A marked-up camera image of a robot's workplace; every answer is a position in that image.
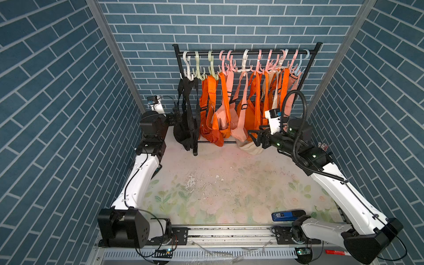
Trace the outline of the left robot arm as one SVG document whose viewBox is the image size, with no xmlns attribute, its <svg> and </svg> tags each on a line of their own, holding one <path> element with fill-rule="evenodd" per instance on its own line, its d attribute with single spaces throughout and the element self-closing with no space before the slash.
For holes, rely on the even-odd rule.
<svg viewBox="0 0 424 265">
<path fill-rule="evenodd" d="M 174 113 L 148 111 L 141 116 L 141 141 L 130 176 L 111 207 L 101 209 L 98 225 L 102 247 L 140 249 L 145 245 L 162 245 L 172 239 L 170 219 L 144 216 L 142 202 L 152 178 L 161 170 L 169 126 L 175 125 Z"/>
</svg>

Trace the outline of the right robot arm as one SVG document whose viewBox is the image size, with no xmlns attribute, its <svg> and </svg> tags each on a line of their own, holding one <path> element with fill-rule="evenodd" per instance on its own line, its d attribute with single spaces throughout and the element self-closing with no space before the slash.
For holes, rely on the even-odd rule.
<svg viewBox="0 0 424 265">
<path fill-rule="evenodd" d="M 319 221 L 304 214 L 292 222 L 290 234 L 298 245 L 312 240 L 344 248 L 354 259 L 370 265 L 403 230 L 397 218 L 388 218 L 355 189 L 343 175 L 330 154 L 308 144 L 304 139 L 306 116 L 289 119 L 280 112 L 279 123 L 272 121 L 258 130 L 248 131 L 256 146 L 275 147 L 288 156 L 307 176 L 317 182 L 334 200 L 348 222 L 336 224 Z"/>
</svg>

